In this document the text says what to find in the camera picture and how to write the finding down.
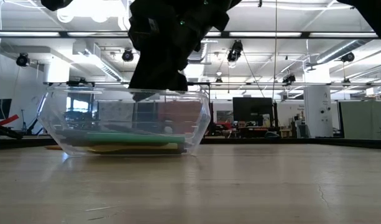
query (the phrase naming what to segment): fluorescent light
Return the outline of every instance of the fluorescent light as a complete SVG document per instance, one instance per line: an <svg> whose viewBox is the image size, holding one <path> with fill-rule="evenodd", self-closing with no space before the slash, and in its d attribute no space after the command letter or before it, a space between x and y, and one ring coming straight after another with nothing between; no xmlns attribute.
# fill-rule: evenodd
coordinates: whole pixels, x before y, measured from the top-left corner
<svg viewBox="0 0 381 224"><path fill-rule="evenodd" d="M58 32L11 32L0 31L0 37L60 37Z"/></svg>
<svg viewBox="0 0 381 224"><path fill-rule="evenodd" d="M309 37L355 37L355 38L366 38L366 37L378 37L376 33L373 32L313 32Z"/></svg>
<svg viewBox="0 0 381 224"><path fill-rule="evenodd" d="M206 37L220 37L221 33L220 32L208 32Z"/></svg>
<svg viewBox="0 0 381 224"><path fill-rule="evenodd" d="M350 9L351 6L331 6L331 7L296 7L296 6L285 6L285 3L276 6L276 4L271 2L264 2L262 8L277 8L284 10L292 10L292 11L326 11L326 10L341 10L341 9ZM235 7L259 7L258 2L240 2Z"/></svg>
<svg viewBox="0 0 381 224"><path fill-rule="evenodd" d="M127 32L68 32L70 37L127 37Z"/></svg>
<svg viewBox="0 0 381 224"><path fill-rule="evenodd" d="M303 95L303 93L300 93L300 94L298 94L298 95L295 95L295 96L291 96L291 97L289 97L290 99L295 99L295 98L297 98L297 97L299 97L299 96L302 96Z"/></svg>
<svg viewBox="0 0 381 224"><path fill-rule="evenodd" d="M121 82L96 82L95 85L121 85Z"/></svg>
<svg viewBox="0 0 381 224"><path fill-rule="evenodd" d="M300 37L301 32L230 32L231 37Z"/></svg>
<svg viewBox="0 0 381 224"><path fill-rule="evenodd" d="M217 40L208 40L208 39L206 39L206 40L202 40L201 43L202 44L217 44L218 41Z"/></svg>

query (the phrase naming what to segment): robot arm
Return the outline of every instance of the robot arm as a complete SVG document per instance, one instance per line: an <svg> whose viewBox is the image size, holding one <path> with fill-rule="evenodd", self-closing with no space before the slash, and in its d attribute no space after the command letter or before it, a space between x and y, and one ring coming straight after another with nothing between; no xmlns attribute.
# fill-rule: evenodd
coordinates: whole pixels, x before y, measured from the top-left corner
<svg viewBox="0 0 381 224"><path fill-rule="evenodd" d="M381 0L338 0L355 6L381 38ZM55 11L72 0L41 0ZM141 52L130 88L187 91L179 73L192 51L212 29L223 31L226 12L241 0L136 0L131 4L129 37Z"/></svg>

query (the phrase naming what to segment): security camera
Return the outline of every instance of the security camera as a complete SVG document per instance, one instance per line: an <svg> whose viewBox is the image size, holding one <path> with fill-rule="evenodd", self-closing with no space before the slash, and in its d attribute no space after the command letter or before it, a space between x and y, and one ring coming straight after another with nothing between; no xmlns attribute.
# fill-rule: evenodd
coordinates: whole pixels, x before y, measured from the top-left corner
<svg viewBox="0 0 381 224"><path fill-rule="evenodd" d="M125 49L121 58L125 62L131 62L134 59L134 54L132 53L132 49Z"/></svg>
<svg viewBox="0 0 381 224"><path fill-rule="evenodd" d="M27 67L30 65L30 59L28 53L21 53L16 59L16 65L20 67Z"/></svg>
<svg viewBox="0 0 381 224"><path fill-rule="evenodd" d="M295 75L292 73L283 77L283 83L293 83L295 81L296 81Z"/></svg>
<svg viewBox="0 0 381 224"><path fill-rule="evenodd" d="M340 58L340 61L342 62L353 62L355 59L355 56L354 54L351 52L351 53L348 53L348 54L345 54L344 56L342 56Z"/></svg>
<svg viewBox="0 0 381 224"><path fill-rule="evenodd" d="M236 62L239 57L241 57L241 52L243 51L241 40L235 40L232 48L227 55L228 62Z"/></svg>

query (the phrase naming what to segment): pipe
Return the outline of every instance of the pipe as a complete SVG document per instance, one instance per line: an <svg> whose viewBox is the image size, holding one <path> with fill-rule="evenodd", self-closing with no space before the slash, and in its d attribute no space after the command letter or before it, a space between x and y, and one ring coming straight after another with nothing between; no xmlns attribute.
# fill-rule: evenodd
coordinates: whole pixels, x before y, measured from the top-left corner
<svg viewBox="0 0 381 224"><path fill-rule="evenodd" d="M368 56L366 56L366 57L364 57L364 58L362 58L362 59L360 59L360 60L358 60L358 61L356 61L356 62L349 63L349 64L345 65L344 67L341 66L339 69L337 69L337 70L335 70L335 71L333 71L333 72L331 72L331 73L340 72L340 71L342 71L342 70L344 70L344 69L347 69L347 68L349 68L349 67L351 67L351 66L353 66L353 65L357 65L357 64L363 62L364 60L367 60L367 59L369 59L369 58L372 58L372 57L374 57L374 56L376 56L376 55L378 55L378 54L381 54L381 50L379 50L379 51L377 51L377 52L375 52L375 53L373 53L373 54L370 54L370 55L368 55Z"/></svg>
<svg viewBox="0 0 381 224"><path fill-rule="evenodd" d="M378 65L374 68L370 68L364 72L358 72L358 73L355 73L355 74L352 74L352 75L348 75L346 78L349 78L351 81L354 81L354 80L358 80L362 77L365 77L367 75L371 75L371 74L375 74L375 73L378 73L378 72L381 72L381 65Z"/></svg>
<svg viewBox="0 0 381 224"><path fill-rule="evenodd" d="M328 63L330 61L336 60L345 54L348 54L352 52L355 49L358 49L359 47L362 47L372 40L345 40L341 43L335 45L331 49L325 51L324 53L319 54L316 57L316 62L312 63L312 65L321 65Z"/></svg>

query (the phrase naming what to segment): table surface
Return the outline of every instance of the table surface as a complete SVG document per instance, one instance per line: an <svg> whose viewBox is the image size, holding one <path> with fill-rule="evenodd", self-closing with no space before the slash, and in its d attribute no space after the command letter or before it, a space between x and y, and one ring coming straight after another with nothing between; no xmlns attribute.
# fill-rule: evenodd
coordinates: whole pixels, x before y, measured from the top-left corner
<svg viewBox="0 0 381 224"><path fill-rule="evenodd" d="M196 154L0 150L0 223L381 223L381 150L204 145Z"/></svg>

